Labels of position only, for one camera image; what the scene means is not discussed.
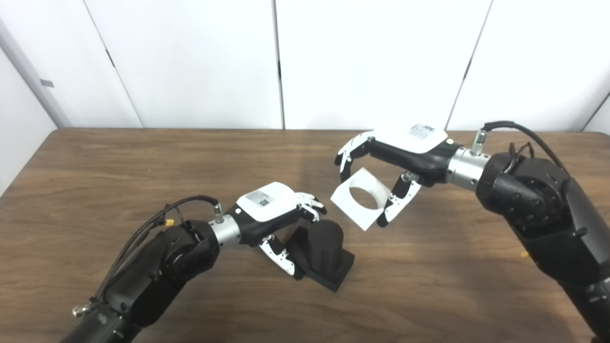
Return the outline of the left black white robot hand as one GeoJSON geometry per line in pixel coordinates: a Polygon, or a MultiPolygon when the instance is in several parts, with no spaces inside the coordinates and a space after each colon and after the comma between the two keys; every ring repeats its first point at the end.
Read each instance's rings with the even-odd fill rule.
{"type": "Polygon", "coordinates": [[[244,194],[226,212],[233,220],[238,244],[261,248],[268,258],[296,280],[303,277],[303,271],[276,233],[301,220],[315,223],[326,214],[326,206],[316,196],[296,192],[280,182],[244,194]]]}

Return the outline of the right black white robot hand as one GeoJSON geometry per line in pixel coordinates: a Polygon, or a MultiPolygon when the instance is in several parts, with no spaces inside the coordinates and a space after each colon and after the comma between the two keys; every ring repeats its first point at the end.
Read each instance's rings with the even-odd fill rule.
{"type": "Polygon", "coordinates": [[[380,128],[359,134],[338,150],[334,165],[346,182],[352,175],[355,159],[370,155],[404,169],[384,203],[376,223],[386,227],[406,206],[409,195],[416,194],[417,186],[433,187],[446,184],[451,158],[461,146],[448,142],[443,130],[425,124],[407,128],[380,128]]]}

